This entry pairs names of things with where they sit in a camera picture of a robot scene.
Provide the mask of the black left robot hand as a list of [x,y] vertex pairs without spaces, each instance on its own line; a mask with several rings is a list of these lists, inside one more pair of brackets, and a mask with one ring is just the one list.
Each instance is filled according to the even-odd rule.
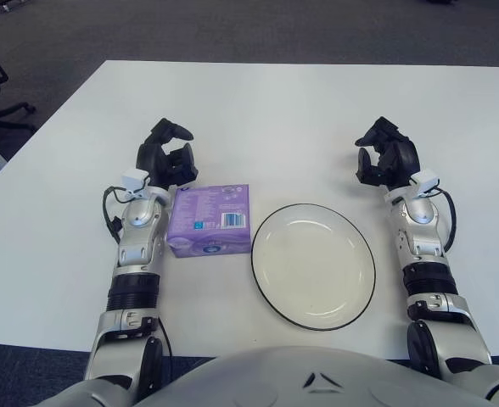
[[[166,153],[163,146],[173,138],[186,141],[182,148]],[[149,185],[168,190],[170,186],[182,186],[198,177],[193,151],[189,141],[193,134],[168,119],[161,119],[137,152],[136,168],[149,173]]]

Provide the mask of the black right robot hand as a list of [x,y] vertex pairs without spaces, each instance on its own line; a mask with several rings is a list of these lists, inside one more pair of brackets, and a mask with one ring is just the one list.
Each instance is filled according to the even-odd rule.
[[384,186],[392,191],[407,187],[412,175],[420,171],[413,142],[383,116],[355,145],[359,147],[356,178],[362,184]]

